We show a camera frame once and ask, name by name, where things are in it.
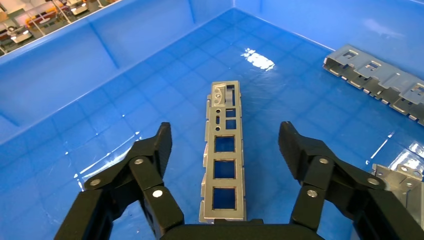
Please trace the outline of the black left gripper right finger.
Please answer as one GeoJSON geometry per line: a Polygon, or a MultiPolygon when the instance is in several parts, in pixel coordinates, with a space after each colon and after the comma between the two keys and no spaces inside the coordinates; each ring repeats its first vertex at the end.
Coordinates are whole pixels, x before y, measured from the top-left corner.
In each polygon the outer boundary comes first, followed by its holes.
{"type": "Polygon", "coordinates": [[[322,140],[301,135],[289,121],[280,124],[278,145],[301,186],[292,224],[316,232],[327,201],[352,220],[361,240],[423,239],[423,228],[381,175],[339,159],[322,140]]]}

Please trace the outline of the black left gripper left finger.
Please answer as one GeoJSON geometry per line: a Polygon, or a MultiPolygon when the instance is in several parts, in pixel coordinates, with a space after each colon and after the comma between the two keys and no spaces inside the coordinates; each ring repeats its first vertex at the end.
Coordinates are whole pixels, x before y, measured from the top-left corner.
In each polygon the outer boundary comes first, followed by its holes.
{"type": "Polygon", "coordinates": [[[124,159],[84,183],[56,240],[108,240],[114,221],[139,202],[157,240],[185,223],[163,178],[172,151],[172,131],[162,122],[155,136],[135,141],[124,159]]]}

